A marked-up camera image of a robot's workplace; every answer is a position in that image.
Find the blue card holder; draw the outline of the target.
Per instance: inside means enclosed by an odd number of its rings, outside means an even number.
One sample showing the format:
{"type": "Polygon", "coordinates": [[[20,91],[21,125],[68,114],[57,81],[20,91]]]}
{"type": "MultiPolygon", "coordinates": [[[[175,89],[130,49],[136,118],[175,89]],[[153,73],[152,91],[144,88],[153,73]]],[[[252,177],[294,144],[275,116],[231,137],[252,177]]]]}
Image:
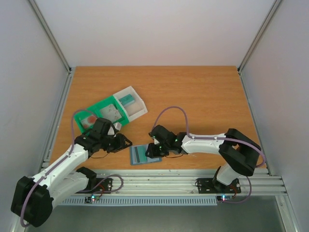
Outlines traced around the blue card holder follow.
{"type": "Polygon", "coordinates": [[[145,155],[148,144],[145,145],[133,145],[129,148],[130,151],[130,164],[142,165],[148,163],[161,162],[162,158],[149,158],[145,155]]]}

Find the teal striped card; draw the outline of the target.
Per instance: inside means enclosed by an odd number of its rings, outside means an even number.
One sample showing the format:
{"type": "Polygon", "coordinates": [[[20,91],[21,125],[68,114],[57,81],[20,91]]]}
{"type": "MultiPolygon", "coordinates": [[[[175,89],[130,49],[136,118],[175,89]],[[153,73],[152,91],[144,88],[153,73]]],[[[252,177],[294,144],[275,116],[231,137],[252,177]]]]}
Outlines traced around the teal striped card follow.
{"type": "Polygon", "coordinates": [[[147,162],[147,157],[145,155],[146,147],[145,145],[135,146],[134,149],[134,162],[136,164],[142,164],[147,162]]]}

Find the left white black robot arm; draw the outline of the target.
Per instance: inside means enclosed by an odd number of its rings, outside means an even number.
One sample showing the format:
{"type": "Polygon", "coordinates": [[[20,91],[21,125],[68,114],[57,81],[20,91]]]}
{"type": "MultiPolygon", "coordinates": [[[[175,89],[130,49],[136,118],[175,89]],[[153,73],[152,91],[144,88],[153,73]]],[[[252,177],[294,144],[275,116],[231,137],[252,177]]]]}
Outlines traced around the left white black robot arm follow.
{"type": "Polygon", "coordinates": [[[100,150],[109,154],[132,146],[120,129],[120,123],[99,117],[91,128],[73,137],[69,149],[49,167],[19,179],[11,211],[20,217],[21,226],[41,226],[56,206],[75,193],[96,194],[105,179],[98,180],[94,171],[79,165],[100,150]]]}

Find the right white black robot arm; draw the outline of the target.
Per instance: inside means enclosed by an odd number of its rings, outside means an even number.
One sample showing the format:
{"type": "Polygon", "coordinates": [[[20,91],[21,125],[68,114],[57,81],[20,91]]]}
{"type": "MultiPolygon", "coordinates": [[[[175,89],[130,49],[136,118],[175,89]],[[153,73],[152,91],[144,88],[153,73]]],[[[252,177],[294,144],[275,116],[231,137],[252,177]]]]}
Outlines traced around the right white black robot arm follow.
{"type": "Polygon", "coordinates": [[[155,126],[149,136],[153,142],[145,152],[148,158],[166,157],[170,153],[188,155],[205,153],[220,155],[226,162],[212,179],[217,191],[225,191],[239,176],[252,176],[261,156],[260,146],[237,129],[218,135],[174,134],[165,127],[155,126]]]}

